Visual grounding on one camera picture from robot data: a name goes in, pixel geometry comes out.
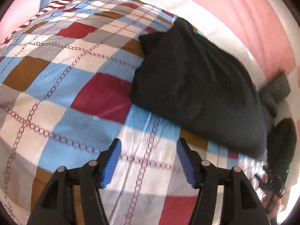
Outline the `person's right hand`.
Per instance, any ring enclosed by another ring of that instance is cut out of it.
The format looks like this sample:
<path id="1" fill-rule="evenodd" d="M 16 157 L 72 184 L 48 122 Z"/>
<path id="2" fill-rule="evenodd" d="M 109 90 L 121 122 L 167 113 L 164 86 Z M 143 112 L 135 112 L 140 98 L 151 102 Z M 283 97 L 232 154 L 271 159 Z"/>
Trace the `person's right hand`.
<path id="1" fill-rule="evenodd" d="M 272 198 L 272 194 L 270 191 L 266 191 L 264 193 L 263 198 L 261 199 L 262 206 L 265 208 L 268 202 L 272 199 L 274 201 L 274 206 L 272 210 L 267 213 L 267 217 L 269 221 L 277 217 L 277 214 L 286 209 L 287 202 L 289 199 L 290 189 L 286 191 L 285 195 L 282 198 L 278 198 L 277 195 L 274 195 Z"/>

